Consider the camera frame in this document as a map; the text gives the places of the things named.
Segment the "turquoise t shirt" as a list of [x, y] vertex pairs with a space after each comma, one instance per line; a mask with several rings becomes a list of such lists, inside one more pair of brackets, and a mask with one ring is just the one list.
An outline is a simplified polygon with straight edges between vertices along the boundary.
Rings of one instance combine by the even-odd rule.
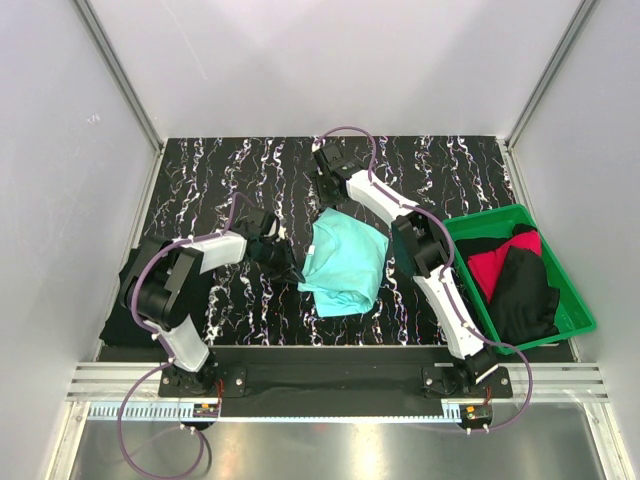
[[313, 295], [321, 318], [369, 312], [382, 283], [389, 239], [334, 209], [324, 210], [312, 230], [298, 290]]

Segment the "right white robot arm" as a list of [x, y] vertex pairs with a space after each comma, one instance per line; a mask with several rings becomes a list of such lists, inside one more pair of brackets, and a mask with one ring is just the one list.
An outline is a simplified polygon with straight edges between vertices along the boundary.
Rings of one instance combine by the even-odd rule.
[[316, 171], [311, 179], [322, 205], [357, 202], [390, 228], [396, 266], [425, 295], [445, 333], [453, 358], [451, 382], [463, 395], [480, 394], [498, 362], [455, 284], [455, 245], [443, 222], [364, 169]]

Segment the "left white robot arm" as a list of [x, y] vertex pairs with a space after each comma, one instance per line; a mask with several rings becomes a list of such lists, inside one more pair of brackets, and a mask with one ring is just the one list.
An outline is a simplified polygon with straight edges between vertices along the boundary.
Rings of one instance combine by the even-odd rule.
[[284, 235], [216, 232], [201, 241], [152, 235], [131, 251], [120, 273], [118, 301], [169, 356], [169, 382], [196, 396], [215, 386], [217, 364], [200, 338], [196, 313], [204, 307], [211, 273], [244, 261], [257, 263], [276, 281], [299, 284], [304, 276]]

